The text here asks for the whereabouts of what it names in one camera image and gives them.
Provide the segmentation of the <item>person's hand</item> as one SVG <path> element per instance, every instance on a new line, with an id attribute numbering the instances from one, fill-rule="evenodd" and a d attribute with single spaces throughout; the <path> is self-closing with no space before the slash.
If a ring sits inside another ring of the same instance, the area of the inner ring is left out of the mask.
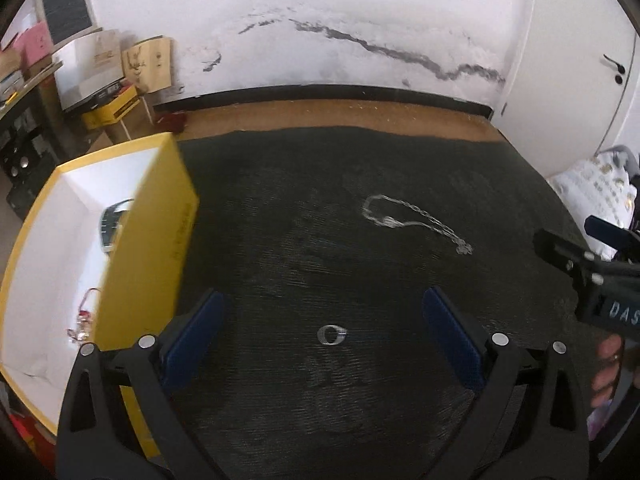
<path id="1" fill-rule="evenodd" d="M 591 382 L 592 398 L 590 405 L 598 408 L 611 399 L 614 384 L 620 372 L 620 352 L 623 350 L 623 339 L 612 334 L 602 340 L 597 348 L 597 357 L 602 368 L 597 371 Z"/>

